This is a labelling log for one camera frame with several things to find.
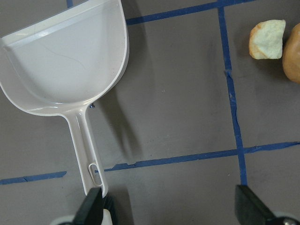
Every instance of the white dustpan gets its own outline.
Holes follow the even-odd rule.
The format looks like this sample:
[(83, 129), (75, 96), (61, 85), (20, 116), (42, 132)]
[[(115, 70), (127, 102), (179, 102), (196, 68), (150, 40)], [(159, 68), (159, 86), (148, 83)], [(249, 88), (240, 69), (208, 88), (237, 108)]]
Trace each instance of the white dustpan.
[(1, 88), (27, 113), (66, 118), (86, 194), (107, 193), (86, 109), (122, 77), (128, 53), (120, 0), (89, 0), (0, 39)]

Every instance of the handle hole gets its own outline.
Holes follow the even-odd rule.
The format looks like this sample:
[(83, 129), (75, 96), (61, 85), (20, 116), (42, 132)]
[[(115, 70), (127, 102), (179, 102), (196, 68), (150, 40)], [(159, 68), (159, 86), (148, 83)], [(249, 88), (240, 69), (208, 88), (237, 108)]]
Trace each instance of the handle hole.
[(94, 184), (97, 186), (102, 186), (99, 169), (96, 164), (92, 163), (89, 165), (89, 172)]

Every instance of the white handle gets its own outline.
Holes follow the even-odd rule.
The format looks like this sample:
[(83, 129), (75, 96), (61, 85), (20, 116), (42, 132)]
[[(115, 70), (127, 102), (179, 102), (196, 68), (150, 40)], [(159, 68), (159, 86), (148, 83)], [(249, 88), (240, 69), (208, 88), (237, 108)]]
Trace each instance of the white handle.
[[(93, 135), (89, 130), (89, 120), (85, 112), (86, 108), (76, 109), (65, 113), (64, 117), (70, 127), (84, 192), (87, 195), (91, 188), (101, 187), (102, 197), (104, 197), (107, 194), (107, 182)], [(93, 165), (97, 167), (101, 184), (97, 184), (94, 180)]]

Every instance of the bread slice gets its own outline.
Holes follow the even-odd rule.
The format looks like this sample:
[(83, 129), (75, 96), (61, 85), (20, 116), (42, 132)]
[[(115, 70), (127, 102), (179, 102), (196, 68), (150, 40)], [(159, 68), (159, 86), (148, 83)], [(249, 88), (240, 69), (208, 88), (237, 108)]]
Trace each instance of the bread slice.
[(268, 20), (257, 24), (250, 33), (249, 53), (257, 60), (280, 59), (285, 20)]

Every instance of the bread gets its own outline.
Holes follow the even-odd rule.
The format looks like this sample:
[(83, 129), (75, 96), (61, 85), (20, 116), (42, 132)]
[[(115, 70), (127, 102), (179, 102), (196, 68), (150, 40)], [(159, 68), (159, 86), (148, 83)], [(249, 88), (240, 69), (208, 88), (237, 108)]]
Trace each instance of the bread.
[(257, 24), (250, 33), (249, 53), (257, 60), (280, 59), (285, 20), (268, 20)]
[(285, 75), (300, 83), (300, 23), (291, 32), (283, 49), (282, 65)]

